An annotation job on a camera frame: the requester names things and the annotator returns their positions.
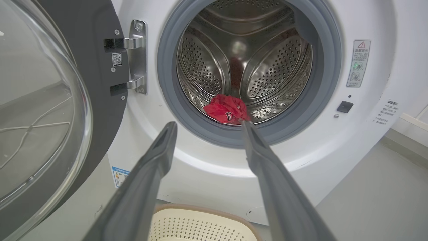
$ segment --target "qr code sticker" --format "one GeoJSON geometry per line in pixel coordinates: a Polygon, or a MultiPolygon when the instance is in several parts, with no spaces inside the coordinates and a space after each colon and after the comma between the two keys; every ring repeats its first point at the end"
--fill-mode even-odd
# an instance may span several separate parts
{"type": "Polygon", "coordinates": [[[122,53],[111,54],[111,59],[113,60],[113,67],[122,65],[122,53]]]}

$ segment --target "energy label sticker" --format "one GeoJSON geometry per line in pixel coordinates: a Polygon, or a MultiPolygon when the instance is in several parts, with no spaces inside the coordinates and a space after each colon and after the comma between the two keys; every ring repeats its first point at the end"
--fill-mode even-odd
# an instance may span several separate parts
{"type": "Polygon", "coordinates": [[[114,166],[112,166],[112,168],[113,168],[113,177],[114,177],[114,182],[116,183],[116,188],[120,188],[122,183],[128,177],[129,172],[114,166]]]}

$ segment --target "door hinge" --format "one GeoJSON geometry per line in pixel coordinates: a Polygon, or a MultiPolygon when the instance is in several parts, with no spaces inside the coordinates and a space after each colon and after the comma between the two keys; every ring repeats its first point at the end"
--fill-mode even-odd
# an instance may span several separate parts
{"type": "Polygon", "coordinates": [[[146,23],[132,20],[129,38],[113,39],[113,46],[125,48],[128,52],[129,81],[128,89],[147,94],[147,28],[146,23]]]}

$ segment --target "red cloth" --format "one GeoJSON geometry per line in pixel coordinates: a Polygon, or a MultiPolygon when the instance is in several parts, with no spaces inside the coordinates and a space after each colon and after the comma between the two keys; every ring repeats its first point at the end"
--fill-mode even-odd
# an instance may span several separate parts
{"type": "Polygon", "coordinates": [[[247,106],[244,102],[233,96],[218,94],[212,98],[211,103],[204,107],[207,115],[221,123],[232,123],[234,121],[247,120],[247,106]]]}

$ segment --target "laundry basket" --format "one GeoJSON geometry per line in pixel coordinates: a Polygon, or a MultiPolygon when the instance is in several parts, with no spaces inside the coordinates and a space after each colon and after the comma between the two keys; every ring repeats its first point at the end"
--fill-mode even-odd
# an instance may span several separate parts
{"type": "Polygon", "coordinates": [[[157,208],[149,241],[262,241],[245,219],[191,205],[165,204],[157,208]]]}

